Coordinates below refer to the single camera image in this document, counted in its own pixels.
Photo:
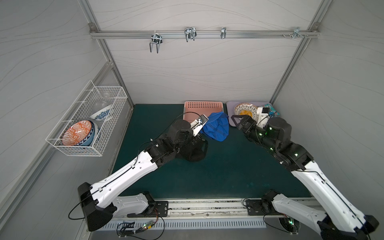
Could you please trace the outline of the blue baseball cap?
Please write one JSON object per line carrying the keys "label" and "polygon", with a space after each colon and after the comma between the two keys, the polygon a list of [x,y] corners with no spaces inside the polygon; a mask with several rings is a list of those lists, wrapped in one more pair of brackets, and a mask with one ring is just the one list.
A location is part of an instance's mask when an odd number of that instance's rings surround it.
{"label": "blue baseball cap", "polygon": [[228,118],[224,112],[211,113],[201,132],[213,140],[223,142],[229,135]]}

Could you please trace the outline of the black baseball cap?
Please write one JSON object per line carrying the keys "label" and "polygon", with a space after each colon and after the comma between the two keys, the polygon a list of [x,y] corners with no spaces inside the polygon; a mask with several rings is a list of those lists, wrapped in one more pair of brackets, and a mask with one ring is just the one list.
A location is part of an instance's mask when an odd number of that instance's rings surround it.
{"label": "black baseball cap", "polygon": [[191,163],[203,160],[208,151],[208,142],[198,134],[180,148],[177,159],[183,159]]}

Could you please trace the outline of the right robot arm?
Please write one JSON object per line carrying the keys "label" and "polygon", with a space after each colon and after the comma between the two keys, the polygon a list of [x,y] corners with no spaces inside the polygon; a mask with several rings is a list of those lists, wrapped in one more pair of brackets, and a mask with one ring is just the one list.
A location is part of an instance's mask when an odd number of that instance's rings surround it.
{"label": "right robot arm", "polygon": [[322,172],[312,155],[291,141],[292,126],[280,117],[269,118],[264,127],[248,115],[233,115],[236,128],[265,148],[281,166],[297,178],[322,206],[319,211],[269,191],[264,209],[287,215],[318,233],[324,240],[369,240],[379,226],[372,215],[357,209]]}

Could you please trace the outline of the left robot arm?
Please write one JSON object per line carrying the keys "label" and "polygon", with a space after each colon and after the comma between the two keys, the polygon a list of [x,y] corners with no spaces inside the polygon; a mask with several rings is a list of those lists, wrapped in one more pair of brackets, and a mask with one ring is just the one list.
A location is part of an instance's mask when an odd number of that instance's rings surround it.
{"label": "left robot arm", "polygon": [[177,120],[167,133],[150,141],[143,151],[117,172],[94,184],[81,184],[78,187],[78,205],[88,230],[93,232],[102,228],[119,213],[138,215],[145,212],[151,204],[148,194],[132,196],[128,201],[119,200],[119,195],[177,156],[184,158],[186,153],[191,153],[193,144],[201,141],[199,132],[203,126],[201,118],[192,123]]}

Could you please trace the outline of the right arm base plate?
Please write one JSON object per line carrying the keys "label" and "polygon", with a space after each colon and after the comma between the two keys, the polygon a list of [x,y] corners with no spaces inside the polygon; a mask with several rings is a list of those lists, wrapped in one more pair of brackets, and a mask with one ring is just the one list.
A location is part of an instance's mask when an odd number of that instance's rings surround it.
{"label": "right arm base plate", "polygon": [[264,216],[275,212],[272,204],[266,199],[244,199],[242,204],[247,209],[249,216]]}

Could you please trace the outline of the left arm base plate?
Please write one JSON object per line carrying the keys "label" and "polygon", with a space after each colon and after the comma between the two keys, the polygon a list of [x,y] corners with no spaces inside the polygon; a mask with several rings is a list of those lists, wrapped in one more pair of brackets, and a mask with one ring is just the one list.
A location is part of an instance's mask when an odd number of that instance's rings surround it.
{"label": "left arm base plate", "polygon": [[128,214],[128,218],[154,218],[167,217],[169,210],[168,201],[152,201],[148,207],[140,214]]}

